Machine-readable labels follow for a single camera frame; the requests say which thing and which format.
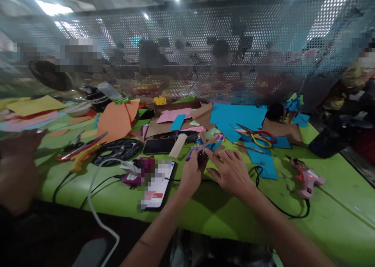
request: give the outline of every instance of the green table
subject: green table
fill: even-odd
[[[51,123],[68,122],[64,117]],[[92,130],[93,125],[85,127]],[[45,137],[37,152],[37,165],[42,175],[38,198],[50,202],[58,184],[69,172],[71,162],[57,162],[61,149],[73,139],[81,129],[69,131],[61,137]],[[304,142],[308,144],[317,134],[311,125],[301,128]],[[228,141],[224,143],[235,148]],[[321,175],[327,183],[314,189],[311,199],[311,213],[301,220],[292,220],[322,251],[332,259],[349,265],[373,265],[375,262],[375,190],[340,155],[321,159],[307,148],[292,146],[292,149],[275,149],[275,167],[278,181],[261,179],[259,188],[273,202],[291,214],[302,214],[306,207],[297,191],[301,182],[294,178],[296,170],[289,164],[284,154],[299,158]],[[175,178],[180,178],[189,149],[183,148],[175,169]],[[247,155],[243,155],[248,168],[253,167]],[[157,159],[171,159],[168,155],[156,155]],[[87,195],[90,182],[97,167],[85,163],[78,175],[70,177],[57,195],[57,203],[78,208]],[[102,168],[95,185],[105,178],[122,174],[119,166]],[[210,178],[205,172],[204,178]],[[169,197],[178,183],[172,183]],[[97,212],[132,217],[146,222],[153,221],[157,212],[137,210],[141,190],[129,190],[128,186],[110,179],[93,194],[93,204]],[[180,228],[215,237],[223,237],[252,243],[267,243],[267,238],[252,213],[237,199],[212,183],[202,183],[183,211]]]

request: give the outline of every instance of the glue gun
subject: glue gun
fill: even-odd
[[[293,167],[295,167],[301,175],[296,176],[304,184],[303,188],[298,191],[298,194],[303,199],[310,199],[313,196],[314,184],[318,186],[324,185],[325,180],[316,175],[313,170],[308,168],[303,161],[300,161],[296,158],[291,158],[290,156],[285,155]]]

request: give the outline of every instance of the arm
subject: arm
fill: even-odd
[[[237,151],[206,152],[219,171],[207,168],[218,184],[243,202],[257,217],[263,231],[286,266],[334,266],[317,246],[299,231],[251,181]]]
[[[121,264],[122,267],[159,266],[168,243],[177,229],[180,213],[202,180],[208,159],[198,166],[198,154],[198,151],[193,151],[191,159],[182,171],[178,190],[127,255]]]

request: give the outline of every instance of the scissors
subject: scissors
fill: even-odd
[[[251,136],[254,140],[254,143],[257,144],[261,148],[270,149],[270,148],[272,148],[272,143],[276,142],[275,137],[267,131],[264,131],[264,130],[254,131],[254,130],[251,130],[251,129],[249,129],[246,126],[243,126],[241,124],[237,124],[237,125],[239,127],[241,127],[242,129],[246,130],[249,133],[248,136]],[[265,146],[263,144],[260,144],[257,140],[266,142],[266,144],[268,144],[268,145]]]

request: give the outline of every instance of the phone screen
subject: phone screen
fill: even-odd
[[[144,154],[160,154],[169,153],[175,145],[175,138],[164,138],[148,140],[145,148],[143,149]]]

